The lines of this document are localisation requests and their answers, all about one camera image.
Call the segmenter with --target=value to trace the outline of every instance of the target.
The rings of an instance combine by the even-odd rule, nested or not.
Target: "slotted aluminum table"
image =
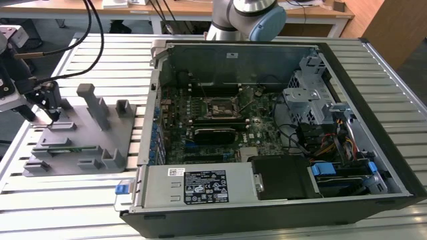
[[[115,212],[115,186],[120,180],[136,176],[153,70],[151,42],[166,38],[171,36],[106,35],[106,50],[95,69],[86,75],[59,80],[62,96],[72,105],[84,104],[76,94],[80,83],[95,84],[95,94],[104,97],[107,104],[114,104],[118,99],[128,99],[138,104],[127,169],[118,174],[24,177],[23,166],[43,131],[26,122],[0,162],[0,239],[144,239]],[[186,35],[174,39],[201,40],[202,37]],[[371,45],[357,39],[341,38],[282,37],[277,41],[330,44],[398,149],[427,186],[427,109]],[[82,45],[64,54],[54,75],[84,70],[99,53],[99,46],[100,37],[91,34]],[[345,99],[337,85],[335,90]],[[293,237],[359,240],[379,237],[413,240],[427,239],[426,223],[427,201],[423,201],[402,210],[382,212],[357,224],[185,239],[277,240]]]

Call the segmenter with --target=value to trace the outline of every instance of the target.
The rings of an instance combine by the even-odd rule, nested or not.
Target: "floor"
[[[86,20],[67,20],[66,28],[59,28],[58,23],[52,19],[35,19],[34,20],[36,29],[44,41],[44,44],[39,51],[51,51],[67,47],[75,33],[82,33],[87,30]],[[104,31],[108,32],[110,21],[102,21]],[[153,34],[153,27],[149,21],[127,20],[124,24],[132,29],[135,34]],[[91,33],[99,33],[99,27],[96,24],[92,25]],[[34,73],[39,78],[50,77],[62,55],[44,57],[34,60],[38,68]],[[427,104],[427,41],[419,45],[417,51],[413,53],[406,63],[398,70],[398,74],[419,96],[421,100]],[[19,114],[11,111],[0,112],[0,136],[2,140],[14,140],[14,137],[20,129],[24,120]],[[8,146],[0,144],[0,156],[6,154]]]

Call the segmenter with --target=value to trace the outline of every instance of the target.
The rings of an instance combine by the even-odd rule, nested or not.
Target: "black plastic frame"
[[[214,208],[197,210],[161,211],[150,213],[120,212],[120,218],[147,238],[171,238],[187,235],[222,234],[231,232],[273,230],[283,228],[311,227],[321,225],[350,224],[386,211],[402,209],[427,199],[426,189],[417,178],[358,88],[329,46],[325,42],[247,42],[247,41],[195,41],[169,40],[169,44],[242,44],[318,46],[330,64],[330,71],[338,77],[343,90],[354,104],[369,130],[378,142],[383,154],[390,161],[401,181],[413,196],[355,199],[321,203],[298,203],[274,206],[235,208]]]

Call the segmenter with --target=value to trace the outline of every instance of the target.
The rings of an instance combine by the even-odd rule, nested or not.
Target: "table leg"
[[[329,32],[329,35],[327,35],[329,38],[339,38],[341,37],[347,22],[349,22],[347,18],[337,19],[337,22],[335,22],[335,24],[331,28],[331,31]]]
[[[55,21],[56,21],[59,28],[63,29],[64,27],[67,27],[66,26],[66,19],[55,19]]]
[[[161,35],[162,32],[162,18],[159,16],[151,16],[151,27],[153,27],[153,34]]]

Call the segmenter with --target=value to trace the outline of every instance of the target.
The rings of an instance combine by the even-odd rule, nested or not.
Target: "cable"
[[[297,126],[295,124],[290,124],[290,123],[283,123],[283,124],[281,124],[279,125],[279,128],[282,127],[282,126],[290,126],[291,128],[294,128],[294,129],[297,129],[299,126]]]
[[[249,104],[247,104],[247,105],[245,105],[245,106],[243,106],[243,108],[241,108],[241,110],[238,111],[238,113],[241,113],[241,112],[243,111],[243,109],[246,109],[246,108],[247,108],[247,106],[250,106],[250,105],[251,105],[251,103],[254,103],[254,102],[255,102],[255,100],[250,101],[250,102],[249,102]]]
[[[287,143],[287,154],[299,155],[299,154],[303,153],[303,151],[301,151],[301,152],[290,152],[291,149],[301,149],[299,147],[291,146],[291,138],[293,138],[294,135],[297,135],[297,132],[294,132],[290,135],[290,139],[289,139],[289,143]]]
[[[354,160],[357,160],[357,151],[358,151],[357,144],[349,137],[346,137],[346,142],[350,143],[351,145],[353,157],[354,157]]]
[[[303,13],[305,13],[305,23],[302,25],[302,31],[301,31],[301,36],[303,36],[305,34],[305,28],[306,28],[306,23],[307,23],[307,14],[306,14],[306,7],[313,7],[314,5],[313,4],[301,4],[298,1],[297,4],[291,3],[289,0],[286,0],[289,4],[294,5],[294,6],[301,6],[302,7],[302,10],[303,10]]]
[[[104,29],[103,29],[102,19],[100,19],[99,13],[96,11],[96,8],[94,6],[92,0],[86,0],[86,1],[87,1],[87,3],[90,4],[90,6],[92,8],[94,15],[95,15],[96,22],[98,22],[98,26],[99,26],[99,33],[100,33],[100,48],[99,48],[99,53],[98,53],[96,59],[95,59],[92,65],[86,70],[83,70],[80,72],[76,72],[76,73],[64,74],[64,75],[60,75],[60,76],[54,76],[54,77],[50,77],[50,78],[40,79],[40,80],[36,81],[36,84],[43,84],[46,82],[51,82],[51,81],[58,80],[58,79],[71,78],[71,77],[83,75],[83,74],[86,74],[87,72],[90,72],[94,69],[95,65],[100,61],[100,58],[102,58],[103,52],[104,52]]]
[[[273,78],[278,81],[278,83],[286,85],[286,83],[285,83],[283,81],[281,81],[279,78],[278,78],[275,75],[273,75],[273,74],[267,74],[263,78],[261,78],[261,79],[257,81],[257,85],[261,85],[261,84],[262,84],[262,81],[266,80],[269,77],[273,77]]]
[[[159,17],[162,19],[162,21],[167,22],[167,19],[161,15],[161,12],[158,11],[157,5],[154,4],[153,0],[149,0],[149,1],[150,1],[151,5],[153,5],[153,8],[154,8],[155,12],[158,13],[158,15],[159,15]]]
[[[167,21],[167,17],[166,17],[166,13],[163,12],[163,9],[162,9],[162,6],[161,6],[161,3],[158,0],[155,0],[155,3],[158,4],[158,7],[159,7],[159,10],[161,10],[161,13],[162,13],[162,16],[163,16],[163,19],[167,23],[170,23],[170,21]]]
[[[173,13],[173,11],[171,11],[171,8],[170,8],[170,5],[169,5],[169,3],[167,3],[167,0],[163,0],[163,2],[165,2],[165,5],[166,5],[166,8],[167,8],[169,12],[171,13],[174,22],[175,22],[177,27],[178,27],[178,30],[179,30],[179,33],[183,34],[185,32],[183,32],[183,30],[182,30],[182,28],[181,28],[179,22],[178,22],[177,19],[175,19],[175,16],[174,16],[174,13]],[[189,29],[189,33],[193,33],[193,31],[190,30],[190,27],[187,26],[186,21],[185,21],[185,25],[186,25],[186,27],[187,27],[187,29]]]
[[[0,140],[0,144],[12,144],[12,141],[8,141],[8,140]]]
[[[16,59],[34,59],[34,58],[43,58],[46,56],[51,56],[55,54],[60,54],[63,52],[67,52],[68,50],[74,49],[76,46],[79,46],[83,41],[87,39],[87,36],[90,35],[91,32],[91,28],[92,28],[92,14],[91,14],[91,8],[88,5],[87,0],[83,0],[84,6],[86,6],[86,11],[87,11],[87,29],[84,32],[84,35],[80,37],[80,39],[68,47],[63,48],[63,49],[58,49],[55,51],[47,51],[47,52],[32,52],[32,53],[22,53],[22,54],[16,54],[14,57]]]
[[[278,98],[281,97],[281,94],[282,92],[279,93],[277,99],[275,99],[275,103],[274,103],[274,107],[273,107],[273,114],[271,114],[271,117],[273,117],[273,124],[275,126],[275,128],[278,129],[279,133],[290,140],[295,143],[295,145],[298,146],[298,148],[301,149],[302,153],[307,156],[313,156],[313,154],[310,153],[310,151],[307,151],[307,149],[301,145],[301,143],[290,137],[290,135],[287,135],[282,129],[279,128],[278,126],[278,123],[277,123],[277,118],[275,118],[275,112],[277,112],[277,105],[278,105]]]

